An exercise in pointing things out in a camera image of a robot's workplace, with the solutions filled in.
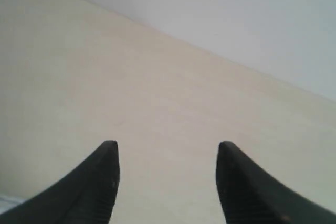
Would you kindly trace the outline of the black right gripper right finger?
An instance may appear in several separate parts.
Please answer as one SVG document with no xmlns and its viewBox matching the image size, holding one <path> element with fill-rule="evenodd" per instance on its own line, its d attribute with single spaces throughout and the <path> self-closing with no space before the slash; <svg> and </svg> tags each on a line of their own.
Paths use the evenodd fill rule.
<svg viewBox="0 0 336 224">
<path fill-rule="evenodd" d="M 227 223 L 335 223 L 335 213 L 286 187 L 229 141 L 218 146 L 216 185 Z"/>
</svg>

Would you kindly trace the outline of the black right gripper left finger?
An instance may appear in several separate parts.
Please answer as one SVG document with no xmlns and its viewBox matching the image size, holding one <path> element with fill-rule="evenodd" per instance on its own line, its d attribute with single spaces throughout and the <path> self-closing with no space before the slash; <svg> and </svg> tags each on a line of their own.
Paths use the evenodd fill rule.
<svg viewBox="0 0 336 224">
<path fill-rule="evenodd" d="M 116 141 L 105 141 L 60 181 L 1 214 L 1 223 L 109 223 L 120 181 Z"/>
</svg>

